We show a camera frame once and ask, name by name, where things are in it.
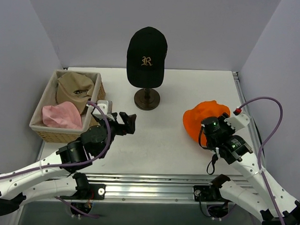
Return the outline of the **orange cap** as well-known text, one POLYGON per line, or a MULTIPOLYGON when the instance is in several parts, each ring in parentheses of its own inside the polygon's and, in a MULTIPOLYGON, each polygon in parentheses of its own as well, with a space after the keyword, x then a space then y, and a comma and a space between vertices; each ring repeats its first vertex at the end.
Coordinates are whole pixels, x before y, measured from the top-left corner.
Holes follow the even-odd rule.
POLYGON ((204 101, 197 104, 193 109, 183 114, 183 125, 187 134, 198 143, 201 122, 210 117, 219 117, 223 113, 230 116, 231 111, 226 105, 218 104, 217 101, 204 101))

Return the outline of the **pink cap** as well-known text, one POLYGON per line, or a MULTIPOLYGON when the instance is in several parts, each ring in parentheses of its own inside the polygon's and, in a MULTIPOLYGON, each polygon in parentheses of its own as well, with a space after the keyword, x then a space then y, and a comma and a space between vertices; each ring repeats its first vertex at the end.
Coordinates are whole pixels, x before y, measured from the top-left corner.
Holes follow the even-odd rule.
POLYGON ((47 127, 79 130, 82 128, 80 113, 72 102, 43 106, 42 121, 47 127))

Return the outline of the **beige cap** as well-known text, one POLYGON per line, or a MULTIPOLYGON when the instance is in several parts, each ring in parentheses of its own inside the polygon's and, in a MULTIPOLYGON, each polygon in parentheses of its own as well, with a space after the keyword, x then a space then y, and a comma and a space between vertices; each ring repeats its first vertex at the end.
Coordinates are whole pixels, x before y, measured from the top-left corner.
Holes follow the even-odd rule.
POLYGON ((93 95, 95 84, 86 75, 69 72, 58 78, 56 101, 58 104, 71 102, 82 114, 86 103, 93 95))

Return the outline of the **black baseball cap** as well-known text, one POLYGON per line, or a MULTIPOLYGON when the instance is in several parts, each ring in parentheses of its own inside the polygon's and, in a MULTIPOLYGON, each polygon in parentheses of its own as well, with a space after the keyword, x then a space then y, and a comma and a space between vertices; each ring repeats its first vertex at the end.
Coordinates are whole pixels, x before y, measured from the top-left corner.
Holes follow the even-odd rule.
POLYGON ((127 50, 127 78, 137 88, 158 88, 164 81, 166 37, 156 28, 138 30, 127 50))

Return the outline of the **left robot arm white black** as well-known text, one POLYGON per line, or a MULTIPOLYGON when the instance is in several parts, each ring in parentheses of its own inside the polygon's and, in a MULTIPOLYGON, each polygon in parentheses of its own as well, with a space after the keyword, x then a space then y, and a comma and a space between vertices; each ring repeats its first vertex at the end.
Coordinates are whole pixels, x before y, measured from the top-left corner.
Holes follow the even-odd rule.
POLYGON ((107 154, 115 136, 134 134, 136 114, 96 114, 97 125, 44 159, 7 174, 0 173, 0 217, 40 199, 93 199, 95 190, 80 170, 107 154))

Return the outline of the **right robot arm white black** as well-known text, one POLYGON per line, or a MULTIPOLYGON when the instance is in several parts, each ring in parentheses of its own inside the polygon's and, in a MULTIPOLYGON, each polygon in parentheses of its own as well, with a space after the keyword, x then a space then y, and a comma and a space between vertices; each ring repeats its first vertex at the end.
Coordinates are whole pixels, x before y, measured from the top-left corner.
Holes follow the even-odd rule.
POLYGON ((208 193, 214 200, 221 198, 233 202, 252 214, 262 225, 300 225, 300 201, 290 195, 259 164, 253 149, 236 131, 250 123, 244 113, 208 117, 201 122, 200 135, 215 158, 223 159, 246 179, 255 193, 237 185, 221 174, 209 183, 208 193))

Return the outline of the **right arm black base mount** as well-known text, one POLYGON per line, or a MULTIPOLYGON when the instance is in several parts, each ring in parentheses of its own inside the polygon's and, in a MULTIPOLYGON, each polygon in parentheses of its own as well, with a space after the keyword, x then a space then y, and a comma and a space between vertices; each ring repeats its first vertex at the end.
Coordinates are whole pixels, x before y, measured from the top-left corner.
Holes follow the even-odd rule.
POLYGON ((208 185, 195 185, 193 186, 194 200, 197 202, 226 202, 229 200, 224 199, 220 193, 222 184, 230 182, 231 179, 224 174, 219 175, 212 180, 208 185))

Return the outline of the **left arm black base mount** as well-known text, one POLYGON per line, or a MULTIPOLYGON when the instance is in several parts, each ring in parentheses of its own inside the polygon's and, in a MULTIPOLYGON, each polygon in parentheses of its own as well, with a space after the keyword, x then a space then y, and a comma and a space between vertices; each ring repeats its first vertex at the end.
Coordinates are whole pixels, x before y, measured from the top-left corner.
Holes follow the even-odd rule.
POLYGON ((69 176, 73 179, 73 185, 69 185, 72 192, 61 194, 61 199, 70 200, 104 200, 106 185, 100 183, 90 183, 86 174, 75 173, 73 176, 69 176))

